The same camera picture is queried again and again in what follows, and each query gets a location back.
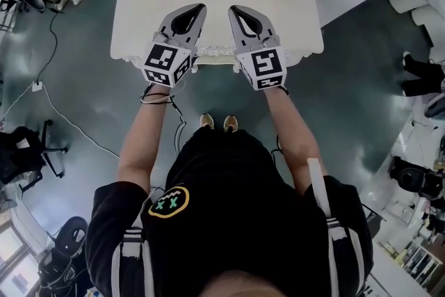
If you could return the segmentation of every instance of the printed logo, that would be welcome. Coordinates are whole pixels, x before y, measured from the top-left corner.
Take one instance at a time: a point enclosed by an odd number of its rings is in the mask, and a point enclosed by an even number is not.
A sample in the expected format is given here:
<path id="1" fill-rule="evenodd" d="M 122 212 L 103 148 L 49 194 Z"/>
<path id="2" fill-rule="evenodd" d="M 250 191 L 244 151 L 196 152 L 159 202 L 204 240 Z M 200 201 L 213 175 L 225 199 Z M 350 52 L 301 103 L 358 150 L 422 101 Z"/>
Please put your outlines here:
<path id="1" fill-rule="evenodd" d="M 148 214 L 159 218 L 169 218 L 183 211 L 188 205 L 189 198 L 190 195 L 187 188 L 173 187 L 153 203 L 150 209 L 148 209 Z"/>

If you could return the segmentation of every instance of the dark green floor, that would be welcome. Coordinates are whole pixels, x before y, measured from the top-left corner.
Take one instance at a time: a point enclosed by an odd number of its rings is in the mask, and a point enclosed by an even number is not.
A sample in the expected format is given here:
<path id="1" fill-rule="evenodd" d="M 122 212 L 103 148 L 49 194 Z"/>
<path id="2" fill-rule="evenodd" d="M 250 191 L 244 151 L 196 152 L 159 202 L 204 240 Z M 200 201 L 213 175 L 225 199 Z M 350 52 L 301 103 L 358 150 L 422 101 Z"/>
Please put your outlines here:
<path id="1" fill-rule="evenodd" d="M 57 16 L 53 29 L 58 49 L 42 75 L 56 108 L 101 145 L 119 152 L 146 86 L 129 63 L 110 58 L 116 0 L 85 0 Z M 53 14 L 20 15 L 13 34 L 0 48 L 7 107 L 27 87 L 54 48 L 49 32 Z M 314 131 L 331 175 L 359 190 L 389 152 L 407 120 L 411 101 L 401 97 L 401 55 L 409 50 L 426 59 L 428 43 L 409 15 L 396 14 L 387 0 L 368 0 L 324 29 L 325 51 L 289 69 L 287 86 L 304 119 Z M 188 73 L 187 86 L 176 97 L 188 125 L 184 143 L 197 129 L 201 113 L 219 125 L 234 114 L 240 126 L 268 149 L 275 130 L 266 101 L 230 66 L 201 67 Z M 70 216 L 90 215 L 94 190 L 115 179 L 117 159 L 97 149 L 51 109 L 45 92 L 29 92 L 8 116 L 7 128 L 26 124 L 39 129 L 52 118 L 51 142 L 67 144 L 62 157 L 66 176 L 55 178 L 47 168 L 44 180 L 24 201 L 46 230 L 55 232 Z M 175 159 L 173 137 L 179 119 L 168 109 L 153 184 L 162 184 Z M 282 157 L 278 165 L 290 182 Z"/>

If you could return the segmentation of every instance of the window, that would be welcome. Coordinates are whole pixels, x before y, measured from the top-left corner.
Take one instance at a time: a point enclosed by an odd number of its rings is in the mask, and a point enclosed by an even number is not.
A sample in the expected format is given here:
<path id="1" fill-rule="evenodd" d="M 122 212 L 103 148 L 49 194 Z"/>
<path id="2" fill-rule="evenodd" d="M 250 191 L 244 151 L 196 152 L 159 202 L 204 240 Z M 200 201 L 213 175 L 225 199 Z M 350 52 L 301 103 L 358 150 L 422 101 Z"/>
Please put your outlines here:
<path id="1" fill-rule="evenodd" d="M 33 252 L 11 222 L 0 225 L 0 297 L 27 297 L 39 276 Z"/>

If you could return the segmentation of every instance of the black t-shirt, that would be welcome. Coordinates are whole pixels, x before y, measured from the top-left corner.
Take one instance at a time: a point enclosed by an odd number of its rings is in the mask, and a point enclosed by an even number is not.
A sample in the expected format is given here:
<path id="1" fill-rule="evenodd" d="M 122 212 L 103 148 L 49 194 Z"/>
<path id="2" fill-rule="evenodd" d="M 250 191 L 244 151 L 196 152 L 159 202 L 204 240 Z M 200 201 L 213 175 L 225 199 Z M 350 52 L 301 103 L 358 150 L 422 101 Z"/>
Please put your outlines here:
<path id="1" fill-rule="evenodd" d="M 156 296 L 199 296 L 230 270 L 264 278 L 286 296 L 330 295 L 324 213 L 311 188 L 298 195 L 260 158 L 242 149 L 194 156 L 176 172 L 175 186 L 147 205 L 142 218 Z M 372 245 L 357 191 L 325 180 L 332 213 L 359 234 L 367 275 Z M 146 198 L 129 182 L 95 193 L 86 252 L 92 281 L 105 297 L 111 296 L 113 251 Z M 138 296 L 143 277 L 124 274 L 120 284 L 121 296 Z"/>

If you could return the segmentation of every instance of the electrical outlet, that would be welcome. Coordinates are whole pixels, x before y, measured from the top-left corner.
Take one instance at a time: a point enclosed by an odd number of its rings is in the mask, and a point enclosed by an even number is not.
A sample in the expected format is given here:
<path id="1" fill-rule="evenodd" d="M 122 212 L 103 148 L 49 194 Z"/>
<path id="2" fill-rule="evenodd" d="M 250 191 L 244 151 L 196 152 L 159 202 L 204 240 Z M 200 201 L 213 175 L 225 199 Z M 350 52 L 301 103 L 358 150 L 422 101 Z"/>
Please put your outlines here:
<path id="1" fill-rule="evenodd" d="M 37 92 L 43 88 L 43 82 L 40 81 L 39 83 L 34 82 L 33 83 L 33 92 Z"/>

